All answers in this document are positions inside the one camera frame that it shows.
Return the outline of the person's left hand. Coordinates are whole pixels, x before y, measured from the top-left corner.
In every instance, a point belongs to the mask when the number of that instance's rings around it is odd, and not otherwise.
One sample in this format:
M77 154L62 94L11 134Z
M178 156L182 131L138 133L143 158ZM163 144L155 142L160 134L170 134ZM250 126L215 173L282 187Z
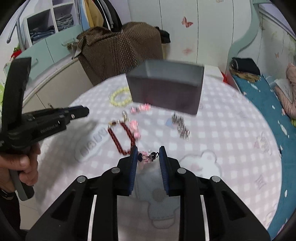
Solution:
M41 154L38 143L31 146L25 155L1 155L1 189L8 193L14 192L15 186L9 170L20 171L19 179L28 186L33 186L38 181L38 161Z

